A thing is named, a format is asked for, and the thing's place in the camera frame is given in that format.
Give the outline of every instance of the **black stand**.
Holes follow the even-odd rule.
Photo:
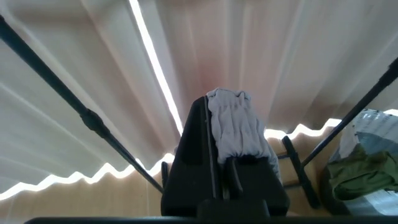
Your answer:
[[[330,134],[319,143],[315,149],[311,152],[311,154],[304,159],[303,162],[300,162],[297,151],[294,149],[292,141],[288,136],[285,136],[282,140],[284,146],[287,151],[287,155],[279,156],[278,159],[284,159],[289,157],[292,161],[294,169],[298,176],[298,183],[284,186],[286,189],[291,187],[299,187],[302,186],[307,196],[308,202],[310,203],[312,208],[320,208],[320,202],[312,188],[311,182],[308,179],[304,167],[312,161],[312,159],[319,154],[333,138],[340,133],[348,123],[350,123],[356,115],[358,115],[370,102],[372,102],[375,97],[380,94],[387,86],[389,86],[396,78],[398,77],[398,58],[395,59],[389,66],[389,69],[384,73],[384,75],[379,79],[379,81],[369,90],[369,92],[354,106],[354,108],[348,112],[348,114],[341,120],[341,122],[333,128]]]
[[[163,188],[142,168],[129,151],[112,135],[102,119],[94,111],[88,109],[68,87],[51,71],[39,56],[22,40],[19,35],[0,16],[1,39],[23,59],[43,80],[49,84],[81,117],[84,124],[111,145],[125,160],[144,176],[157,190]]]

